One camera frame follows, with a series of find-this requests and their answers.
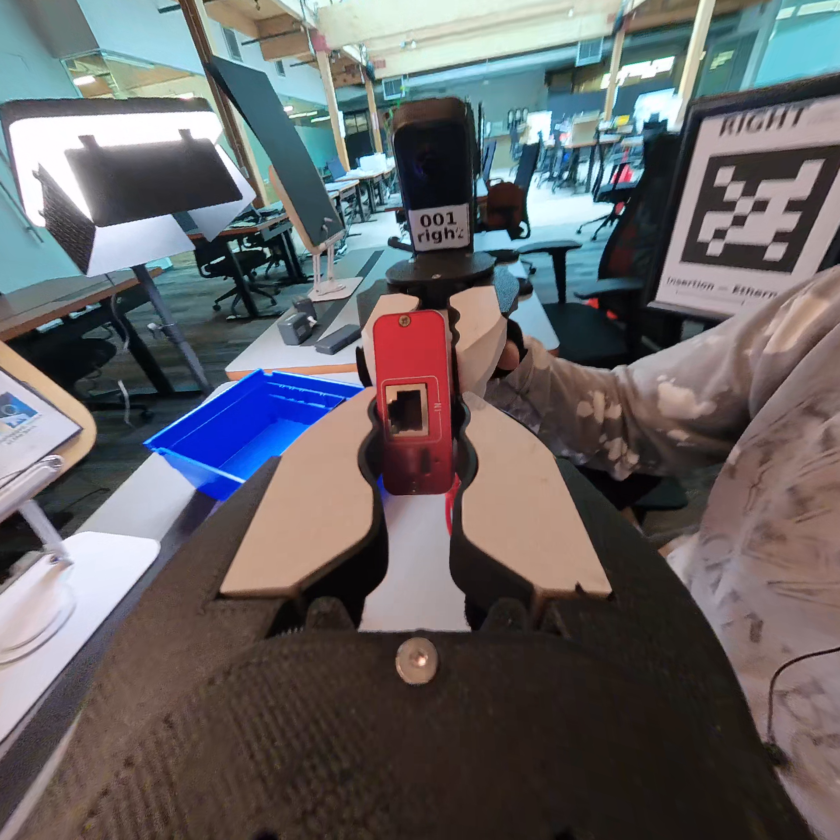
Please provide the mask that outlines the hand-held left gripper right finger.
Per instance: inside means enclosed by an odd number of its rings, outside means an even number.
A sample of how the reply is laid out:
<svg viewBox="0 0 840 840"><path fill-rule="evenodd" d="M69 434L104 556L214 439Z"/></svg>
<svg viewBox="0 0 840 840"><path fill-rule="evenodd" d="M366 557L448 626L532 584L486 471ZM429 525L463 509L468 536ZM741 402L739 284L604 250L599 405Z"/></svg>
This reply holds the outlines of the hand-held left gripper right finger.
<svg viewBox="0 0 840 840"><path fill-rule="evenodd" d="M609 597L613 588L550 450L477 395L463 403L449 569L466 599Z"/></svg>

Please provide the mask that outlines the red metal ethernet adapter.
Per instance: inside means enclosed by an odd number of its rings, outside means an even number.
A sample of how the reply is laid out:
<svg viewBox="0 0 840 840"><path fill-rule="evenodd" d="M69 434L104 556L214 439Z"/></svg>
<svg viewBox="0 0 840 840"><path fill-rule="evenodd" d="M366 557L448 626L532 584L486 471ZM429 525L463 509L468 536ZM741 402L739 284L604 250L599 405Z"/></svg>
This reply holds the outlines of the red metal ethernet adapter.
<svg viewBox="0 0 840 840"><path fill-rule="evenodd" d="M455 473L448 321L435 310L384 314L372 335L384 488L443 495Z"/></svg>

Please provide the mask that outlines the blue plastic storage bin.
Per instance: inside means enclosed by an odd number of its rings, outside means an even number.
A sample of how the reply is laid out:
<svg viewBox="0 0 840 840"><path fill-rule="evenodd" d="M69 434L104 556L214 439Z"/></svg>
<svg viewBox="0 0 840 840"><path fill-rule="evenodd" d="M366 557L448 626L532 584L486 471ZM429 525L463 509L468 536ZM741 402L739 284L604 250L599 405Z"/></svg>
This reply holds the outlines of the blue plastic storage bin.
<svg viewBox="0 0 840 840"><path fill-rule="evenodd" d="M147 438L191 486L225 501L310 426L361 392L362 386L314 376L258 370Z"/></svg>

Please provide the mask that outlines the person's right forearm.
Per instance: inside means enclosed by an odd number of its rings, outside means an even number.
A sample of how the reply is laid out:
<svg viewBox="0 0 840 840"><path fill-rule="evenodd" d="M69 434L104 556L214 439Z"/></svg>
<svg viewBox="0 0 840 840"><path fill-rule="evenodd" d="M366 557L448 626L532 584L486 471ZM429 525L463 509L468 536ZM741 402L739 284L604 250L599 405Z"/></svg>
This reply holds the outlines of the person's right forearm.
<svg viewBox="0 0 840 840"><path fill-rule="evenodd" d="M770 460L808 456L816 430L838 445L838 267L717 327L612 370L554 357L525 337L487 401L554 454L617 480L734 465L751 445Z"/></svg>

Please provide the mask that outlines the person's right hand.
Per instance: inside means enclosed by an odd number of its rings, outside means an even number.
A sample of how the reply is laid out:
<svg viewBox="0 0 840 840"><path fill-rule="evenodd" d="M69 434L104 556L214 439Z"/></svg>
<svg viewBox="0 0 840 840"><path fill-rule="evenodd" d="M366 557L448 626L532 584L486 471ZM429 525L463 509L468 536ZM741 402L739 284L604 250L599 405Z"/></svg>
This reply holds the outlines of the person's right hand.
<svg viewBox="0 0 840 840"><path fill-rule="evenodd" d="M507 335L490 381L500 381L514 372L527 355L522 329L512 318L506 320Z"/></svg>

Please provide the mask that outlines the white board stand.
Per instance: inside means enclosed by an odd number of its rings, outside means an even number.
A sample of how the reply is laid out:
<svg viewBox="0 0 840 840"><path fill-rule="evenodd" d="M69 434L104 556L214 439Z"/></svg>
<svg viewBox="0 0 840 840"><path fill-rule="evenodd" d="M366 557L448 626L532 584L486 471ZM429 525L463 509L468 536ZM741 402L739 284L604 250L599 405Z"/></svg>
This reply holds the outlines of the white board stand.
<svg viewBox="0 0 840 840"><path fill-rule="evenodd" d="M351 297L363 282L362 276L340 279L335 276L335 247L346 230L331 234L311 252L312 288L308 299L312 302L338 301Z"/></svg>

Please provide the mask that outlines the dark grey flat box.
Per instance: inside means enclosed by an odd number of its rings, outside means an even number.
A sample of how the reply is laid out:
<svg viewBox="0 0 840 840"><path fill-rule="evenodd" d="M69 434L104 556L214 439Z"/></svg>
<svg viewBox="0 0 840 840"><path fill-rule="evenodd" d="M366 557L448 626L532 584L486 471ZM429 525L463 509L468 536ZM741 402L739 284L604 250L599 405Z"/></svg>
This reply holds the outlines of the dark grey flat box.
<svg viewBox="0 0 840 840"><path fill-rule="evenodd" d="M362 335L362 329L356 324L345 324L318 339L313 347L315 351L325 355L335 355L340 351L356 344Z"/></svg>

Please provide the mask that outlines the grey device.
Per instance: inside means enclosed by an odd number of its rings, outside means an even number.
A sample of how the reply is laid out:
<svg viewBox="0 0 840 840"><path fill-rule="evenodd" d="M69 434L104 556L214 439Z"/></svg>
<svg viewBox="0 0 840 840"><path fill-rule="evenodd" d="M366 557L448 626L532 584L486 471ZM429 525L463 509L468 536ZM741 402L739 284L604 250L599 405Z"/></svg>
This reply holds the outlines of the grey device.
<svg viewBox="0 0 840 840"><path fill-rule="evenodd" d="M300 346L307 342L319 326L319 316L310 297L297 297L291 307L277 322L282 342L287 346Z"/></svg>

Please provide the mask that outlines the white side table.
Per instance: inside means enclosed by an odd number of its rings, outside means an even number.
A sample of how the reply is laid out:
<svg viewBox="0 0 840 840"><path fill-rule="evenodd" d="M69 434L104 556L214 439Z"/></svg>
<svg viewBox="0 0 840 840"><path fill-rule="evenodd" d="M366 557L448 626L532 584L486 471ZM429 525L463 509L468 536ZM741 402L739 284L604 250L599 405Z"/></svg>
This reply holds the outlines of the white side table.
<svg viewBox="0 0 840 840"><path fill-rule="evenodd" d="M355 299L358 294L367 291L376 281L383 279L386 269L403 258L404 255L393 248L363 248L350 252L337 265L337 277L363 279L351 297L317 306L317 310L325 316L325 327L318 329L315 336L304 344L287 345L280 336L279 320L273 321L252 344L227 365L227 378L237 381L253 371L263 370L357 382L355 347L358 347L360 342L330 355L318 352L314 348L314 341L346 324L357 324L359 314Z"/></svg>

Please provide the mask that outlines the black panel board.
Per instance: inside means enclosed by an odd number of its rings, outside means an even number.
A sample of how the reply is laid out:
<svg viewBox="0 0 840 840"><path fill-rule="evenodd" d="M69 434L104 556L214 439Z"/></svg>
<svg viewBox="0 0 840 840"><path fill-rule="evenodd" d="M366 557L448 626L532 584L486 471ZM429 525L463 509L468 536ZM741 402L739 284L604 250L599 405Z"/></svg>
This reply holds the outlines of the black panel board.
<svg viewBox="0 0 840 840"><path fill-rule="evenodd" d="M270 181L305 248L313 255L334 249L344 233L340 215L266 73L220 56L205 69L266 152Z"/></svg>

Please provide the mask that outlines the black light stand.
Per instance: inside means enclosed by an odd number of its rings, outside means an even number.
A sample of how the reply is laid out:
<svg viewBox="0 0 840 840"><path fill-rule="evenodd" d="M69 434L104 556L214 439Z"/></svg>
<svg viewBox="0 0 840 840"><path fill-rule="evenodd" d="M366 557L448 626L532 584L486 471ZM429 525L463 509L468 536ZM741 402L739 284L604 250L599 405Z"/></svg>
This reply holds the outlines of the black light stand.
<svg viewBox="0 0 840 840"><path fill-rule="evenodd" d="M165 337L181 352L186 366L191 372L192 378L198 385L200 392L204 396L210 396L213 392L213 388L207 379L205 370L201 362L198 360L193 347L187 341L181 326L176 322L172 310L161 296L158 287L154 283L151 273L143 264L132 266L132 271L137 280L143 286L152 306L158 313L161 320L161 328Z"/></svg>

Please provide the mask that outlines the person's torso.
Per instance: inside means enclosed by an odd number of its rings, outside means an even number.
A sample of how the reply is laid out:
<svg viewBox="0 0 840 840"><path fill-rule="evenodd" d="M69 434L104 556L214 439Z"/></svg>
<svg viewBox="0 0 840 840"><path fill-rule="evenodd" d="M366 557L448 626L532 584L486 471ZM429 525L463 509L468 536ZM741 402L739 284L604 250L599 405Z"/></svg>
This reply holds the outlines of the person's torso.
<svg viewBox="0 0 840 840"><path fill-rule="evenodd" d="M838 838L838 416L737 445L669 563L724 647L780 781Z"/></svg>

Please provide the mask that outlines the studio light panel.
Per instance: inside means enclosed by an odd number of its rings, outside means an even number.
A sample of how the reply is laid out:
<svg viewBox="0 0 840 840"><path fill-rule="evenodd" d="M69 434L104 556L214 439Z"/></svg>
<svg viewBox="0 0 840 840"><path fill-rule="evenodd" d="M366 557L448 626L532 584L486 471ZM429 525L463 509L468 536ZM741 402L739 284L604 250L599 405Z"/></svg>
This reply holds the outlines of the studio light panel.
<svg viewBox="0 0 840 840"><path fill-rule="evenodd" d="M2 104L3 138L28 221L85 277L194 249L256 197L201 98L25 99Z"/></svg>

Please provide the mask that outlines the printed tag sign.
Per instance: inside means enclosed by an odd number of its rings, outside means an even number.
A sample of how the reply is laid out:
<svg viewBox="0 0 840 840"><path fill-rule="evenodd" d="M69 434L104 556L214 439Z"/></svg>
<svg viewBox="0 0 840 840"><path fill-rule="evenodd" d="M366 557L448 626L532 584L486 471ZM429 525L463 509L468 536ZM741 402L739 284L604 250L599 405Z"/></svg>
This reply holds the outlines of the printed tag sign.
<svg viewBox="0 0 840 840"><path fill-rule="evenodd" d="M720 322L838 262L839 75L694 100L647 309Z"/></svg>

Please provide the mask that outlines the brown office desk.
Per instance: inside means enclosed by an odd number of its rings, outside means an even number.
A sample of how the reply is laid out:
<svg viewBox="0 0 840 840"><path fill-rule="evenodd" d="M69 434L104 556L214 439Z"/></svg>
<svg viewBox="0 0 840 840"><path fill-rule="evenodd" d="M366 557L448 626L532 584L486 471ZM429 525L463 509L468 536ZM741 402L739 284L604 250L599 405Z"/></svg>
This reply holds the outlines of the brown office desk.
<svg viewBox="0 0 840 840"><path fill-rule="evenodd" d="M44 280L1 296L1 341L7 342L72 312L140 285L131 270L111 278L82 276Z"/></svg>

